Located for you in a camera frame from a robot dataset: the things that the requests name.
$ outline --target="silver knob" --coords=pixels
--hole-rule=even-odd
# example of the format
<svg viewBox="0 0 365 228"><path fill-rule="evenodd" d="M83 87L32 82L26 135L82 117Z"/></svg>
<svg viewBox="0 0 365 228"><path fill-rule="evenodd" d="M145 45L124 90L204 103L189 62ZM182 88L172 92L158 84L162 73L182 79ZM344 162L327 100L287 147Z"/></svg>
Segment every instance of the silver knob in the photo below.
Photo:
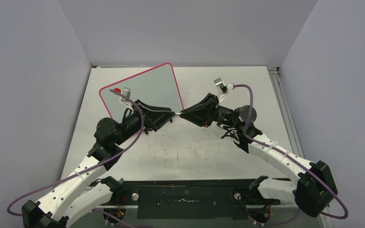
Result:
<svg viewBox="0 0 365 228"><path fill-rule="evenodd" d="M133 201L137 201L138 199L139 199L139 194L138 193L132 194L132 200Z"/></svg>
<svg viewBox="0 0 365 228"><path fill-rule="evenodd" d="M237 192L234 194L234 199L238 200L240 196L241 196L241 194L239 192Z"/></svg>

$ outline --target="gray wall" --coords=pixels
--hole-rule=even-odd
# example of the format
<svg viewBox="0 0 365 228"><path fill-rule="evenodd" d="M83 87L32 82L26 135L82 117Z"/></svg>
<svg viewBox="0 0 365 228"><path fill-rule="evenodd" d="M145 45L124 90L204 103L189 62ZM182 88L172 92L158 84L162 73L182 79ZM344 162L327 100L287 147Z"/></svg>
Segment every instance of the gray wall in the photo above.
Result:
<svg viewBox="0 0 365 228"><path fill-rule="evenodd" d="M0 228L22 227L14 198L59 178L89 70L57 1L0 0Z"/></svg>
<svg viewBox="0 0 365 228"><path fill-rule="evenodd" d="M59 0L95 65L280 66L317 0Z"/></svg>
<svg viewBox="0 0 365 228"><path fill-rule="evenodd" d="M365 227L365 0L319 0L280 73L305 156L330 165L349 207L335 226Z"/></svg>

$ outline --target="table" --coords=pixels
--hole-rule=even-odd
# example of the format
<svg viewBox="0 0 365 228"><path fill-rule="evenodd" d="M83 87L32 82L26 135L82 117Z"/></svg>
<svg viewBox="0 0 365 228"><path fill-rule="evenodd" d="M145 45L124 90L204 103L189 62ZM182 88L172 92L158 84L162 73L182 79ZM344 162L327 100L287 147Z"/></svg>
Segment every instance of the table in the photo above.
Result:
<svg viewBox="0 0 365 228"><path fill-rule="evenodd" d="M127 78L147 68L93 68L90 73L75 132L66 158L62 178L79 164L95 143L97 122L108 117L98 91L103 86ZM253 89L255 126L290 149L290 142L275 97L268 70L264 66L245 67L175 67L174 72L184 107L202 100L207 93L217 94L213 80L248 84ZM231 109L249 104L244 88L231 91L222 102ZM128 181L253 179L261 175L285 177L263 160L246 154L226 138L215 124L200 128L176 118L158 132L142 135L138 142L103 177ZM131 139L121 147L125 148Z"/></svg>

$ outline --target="cable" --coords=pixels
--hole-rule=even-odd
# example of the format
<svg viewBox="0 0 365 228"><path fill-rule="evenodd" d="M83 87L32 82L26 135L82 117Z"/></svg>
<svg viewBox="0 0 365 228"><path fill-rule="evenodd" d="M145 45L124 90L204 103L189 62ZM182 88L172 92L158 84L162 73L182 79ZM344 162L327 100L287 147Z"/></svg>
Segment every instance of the cable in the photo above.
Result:
<svg viewBox="0 0 365 228"><path fill-rule="evenodd" d="M239 85L234 85L234 88L237 87L245 87L248 89L249 94L250 94L250 104L249 104L249 112L248 112L248 116L246 119L246 123L245 123L245 127L244 127L244 135L247 139L251 140L252 142L255 142L257 144L263 145L265 147L270 147L270 145L260 142L256 139L251 138L250 136L248 136L246 134L247 130L248 130L248 125L251 121L251 115L252 115L252 109L253 109L253 93L252 93L252 89L248 86L248 85L244 85L244 84L239 84ZM283 152L282 150L280 150L279 148L276 147L272 147L272 149L274 149L275 151L281 153L281 154L285 154L285 152ZM333 192L332 189L329 188L328 185L326 185L317 175L315 175L313 172L311 172L309 169L307 169L305 166L303 166L301 163L299 163L298 161L296 161L294 158L292 158L289 155L286 155L286 157L292 161L293 163L295 163L296 165L300 166L304 171L306 171L307 173L309 173L314 179L316 179L326 190L328 190L328 192L337 200L337 202L342 206L343 210L345 211L345 214L343 216L337 216L337 215L331 215L331 214L327 214L325 212L321 212L322 215L334 218L334 219L346 219L348 217L348 209L345 206L345 204L343 203L343 201Z"/></svg>
<svg viewBox="0 0 365 228"><path fill-rule="evenodd" d="M246 211L246 205L243 207L243 206L242 206L242 204L241 204L241 199L242 199L242 197L241 197L241 196L239 196L239 197L238 197L238 205L240 206L241 210L243 210L243 212L244 212L245 214L248 214L248 212Z"/></svg>
<svg viewBox="0 0 365 228"><path fill-rule="evenodd" d="M108 163L108 162L111 162L112 160L114 160L114 159L117 159L118 157L120 157L123 153L125 153L127 150L129 150L135 143L136 143L136 141L139 139L139 137L140 137L140 135L142 135L142 132L143 132L143 126L144 126L144 115L143 115L143 112L142 112L142 110L139 108L139 106L133 101L133 100L131 100L130 98L128 98L127 96L125 96L125 95L123 95L123 94L121 94L121 93L118 93L118 92L114 92L116 95L118 95L118 96L121 96L121 97L123 97L123 98L125 98L127 101L129 101L135 108L136 108L136 110L139 112L139 114L140 114L140 118L141 118L141 123L140 123L140 130L138 131L138 135L136 136L136 138L133 140L133 142L131 143L131 144L129 144L125 149L123 149L121 152L119 152L118 154L116 154L115 156L113 156L112 158L110 158L110 159L107 159L107 160L105 160L105 161L103 161L103 162L100 162L100 163L98 163L97 165L94 165L94 166L92 166L92 167L90 167L90 168L87 168L87 169L85 169L85 170L83 170L83 171L81 171L81 172L79 172L79 174L83 174L83 173L85 173L85 172L88 172L88 171L90 171L90 170L93 170L93 169L95 169L95 168L97 168L97 167L99 167L99 166L102 166L102 165L104 165L104 164L106 164L106 163ZM63 182L65 182L65 181L68 181L68 180L70 180L70 179L72 179L72 178L74 178L74 177L77 177L77 175L78 174L73 174L73 175L71 175L71 176L69 176L69 177L66 177L66 178L63 178L62 180L59 180L59 181L57 181L57 182L55 182L55 183L52 183L52 184L49 184L49 185L47 185L47 186L44 186L44 187L41 187L41 188L39 188L39 189L36 189L36 190L33 190L33 191L30 191L30 192L28 192L28 193L26 193L26 194L24 194L24 195L21 195L21 196L19 196L19 197L17 197L15 200L13 200L9 205L8 205L8 207L6 208L6 211L9 213L9 214L11 214L11 215L14 215L14 216L21 216L21 214L20 213L16 213L16 212L13 212L10 208L13 206L13 204L15 204L16 202L18 202L19 200L21 200L22 198L25 198L25 197L27 197L27 196L30 196L30 195L32 195L32 194L34 194L34 193L36 193L36 192L39 192L39 191L42 191L42 190L45 190L45 189L48 189L48 188L51 188L51 187L54 187L54 186L56 186L56 185L58 185L58 184L60 184L60 183L63 183Z"/></svg>
<svg viewBox="0 0 365 228"><path fill-rule="evenodd" d="M92 211L94 211L94 212L98 212L98 213L102 213L102 214L104 214L104 215L106 215L106 216L108 216L108 217L111 217L112 219L115 219L116 221L118 221L118 222L120 222L120 223L124 224L124 226L122 226L122 225L116 225L116 226L118 226L118 227L130 227L130 228L153 228L153 227L150 227L150 226L137 226L137 227L134 227L134 226L129 225L128 223L126 223L126 222L124 222L124 221L120 220L119 218L117 218L117 217L115 217L114 215L112 215L112 214L110 214L110 213L107 213L107 212L105 212L105 211L102 211L102 210L99 210L99 209L93 209Z"/></svg>
<svg viewBox="0 0 365 228"><path fill-rule="evenodd" d="M248 216L249 216L249 218L252 219L252 221L254 221L258 225L262 225L262 226L279 226L279 225L285 225L285 224L291 223L292 221L294 221L298 217L300 212L301 212L301 210L298 208L297 213L292 218L290 218L289 220L284 221L284 222L275 222L275 223L260 223L260 222L255 221L251 217L250 213L248 213Z"/></svg>
<svg viewBox="0 0 365 228"><path fill-rule="evenodd" d="M130 116L131 114L132 114L132 109L126 108L125 111L123 112L122 122L124 122L126 117Z"/></svg>

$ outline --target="cable tie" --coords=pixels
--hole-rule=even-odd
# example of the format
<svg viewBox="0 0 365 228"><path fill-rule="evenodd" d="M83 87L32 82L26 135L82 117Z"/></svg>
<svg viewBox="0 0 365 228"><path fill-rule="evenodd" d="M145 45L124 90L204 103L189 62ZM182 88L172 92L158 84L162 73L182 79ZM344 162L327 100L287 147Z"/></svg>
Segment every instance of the cable tie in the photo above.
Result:
<svg viewBox="0 0 365 228"><path fill-rule="evenodd" d="M286 158L287 154L289 154L290 152L289 151L286 151L284 154L283 154L283 157L281 158L280 160L280 163Z"/></svg>
<svg viewBox="0 0 365 228"><path fill-rule="evenodd" d="M273 149L274 146L279 145L279 143L277 141L273 141L271 143L271 145L268 147L268 149L266 150L266 153L269 153L269 151L271 151Z"/></svg>
<svg viewBox="0 0 365 228"><path fill-rule="evenodd" d="M74 173L76 173L76 175L78 175L80 178L82 178L83 181L86 181L86 179L78 172L76 171L73 171Z"/></svg>

